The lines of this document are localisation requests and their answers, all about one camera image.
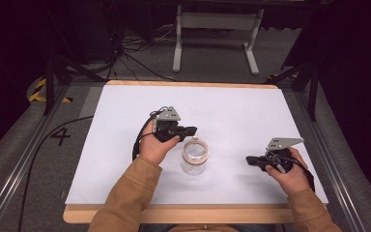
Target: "human arm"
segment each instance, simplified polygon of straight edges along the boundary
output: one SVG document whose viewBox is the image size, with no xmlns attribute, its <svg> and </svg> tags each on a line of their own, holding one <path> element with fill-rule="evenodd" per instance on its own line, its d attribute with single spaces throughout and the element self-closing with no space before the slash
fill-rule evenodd
<svg viewBox="0 0 371 232">
<path fill-rule="evenodd" d="M 307 165 L 303 161 L 298 150 L 295 148 L 289 149 L 292 157 L 300 161 L 307 169 Z M 341 231 L 340 228 L 333 223 L 325 205 L 310 188 L 308 180 L 299 166 L 294 164 L 293 168 L 286 174 L 278 172 L 269 165 L 266 169 L 281 185 L 285 193 L 287 193 L 297 231 Z"/>
<path fill-rule="evenodd" d="M 153 122 L 143 134 L 152 132 Z M 128 167 L 110 191 L 93 218 L 89 231 L 137 232 L 141 213 L 150 204 L 156 189 L 161 168 L 158 166 L 166 153 L 176 146 L 179 137 L 159 142 L 152 134 L 142 137 L 140 155 Z"/>
</svg>

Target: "glass jar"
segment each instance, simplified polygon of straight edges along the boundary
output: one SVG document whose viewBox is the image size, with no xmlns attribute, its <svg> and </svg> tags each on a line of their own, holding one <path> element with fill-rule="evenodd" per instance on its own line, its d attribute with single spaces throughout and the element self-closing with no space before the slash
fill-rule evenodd
<svg viewBox="0 0 371 232">
<path fill-rule="evenodd" d="M 191 176 L 196 176 L 206 168 L 209 157 L 209 147 L 203 140 L 198 139 L 198 135 L 192 136 L 183 148 L 183 171 Z"/>
</svg>

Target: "brown jacket sleeve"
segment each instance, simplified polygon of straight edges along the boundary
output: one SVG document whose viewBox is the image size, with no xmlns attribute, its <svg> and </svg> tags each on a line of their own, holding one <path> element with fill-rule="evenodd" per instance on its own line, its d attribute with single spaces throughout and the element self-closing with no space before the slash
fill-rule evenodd
<svg viewBox="0 0 371 232">
<path fill-rule="evenodd" d="M 288 196 L 297 232 L 342 231 L 333 223 L 327 208 L 311 188 Z"/>
<path fill-rule="evenodd" d="M 89 231 L 137 232 L 141 212 L 150 204 L 161 168 L 143 158 L 128 167 L 93 218 Z"/>
</svg>

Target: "white board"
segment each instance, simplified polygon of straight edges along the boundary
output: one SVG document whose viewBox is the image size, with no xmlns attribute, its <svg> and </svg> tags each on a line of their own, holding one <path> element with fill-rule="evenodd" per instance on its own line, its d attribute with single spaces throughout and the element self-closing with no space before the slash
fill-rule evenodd
<svg viewBox="0 0 371 232">
<path fill-rule="evenodd" d="M 131 163 L 133 143 L 152 111 L 174 106 L 181 126 L 197 127 L 210 148 L 206 170 L 181 168 L 179 143 L 161 163 L 152 204 L 284 204 L 279 184 L 245 157 L 263 156 L 273 137 L 300 137 L 279 89 L 104 86 L 66 204 L 103 204 Z M 328 199 L 303 144 L 297 148 L 315 176 L 316 193 Z"/>
</svg>

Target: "metal bracket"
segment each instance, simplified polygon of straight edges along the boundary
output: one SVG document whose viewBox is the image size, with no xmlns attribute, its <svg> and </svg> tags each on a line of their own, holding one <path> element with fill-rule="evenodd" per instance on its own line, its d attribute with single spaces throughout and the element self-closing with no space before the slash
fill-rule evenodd
<svg viewBox="0 0 371 232">
<path fill-rule="evenodd" d="M 289 148 L 295 144 L 299 144 L 303 142 L 303 138 L 283 138 L 283 137 L 275 137 L 271 139 L 271 142 L 267 146 L 267 152 L 275 151 L 275 150 L 282 150 L 285 148 Z"/>
<path fill-rule="evenodd" d="M 159 113 L 154 122 L 153 122 L 153 132 L 157 131 L 157 122 L 158 121 L 180 121 L 180 115 L 177 113 L 176 109 L 173 106 L 170 106 L 164 109 L 161 113 Z"/>
</svg>

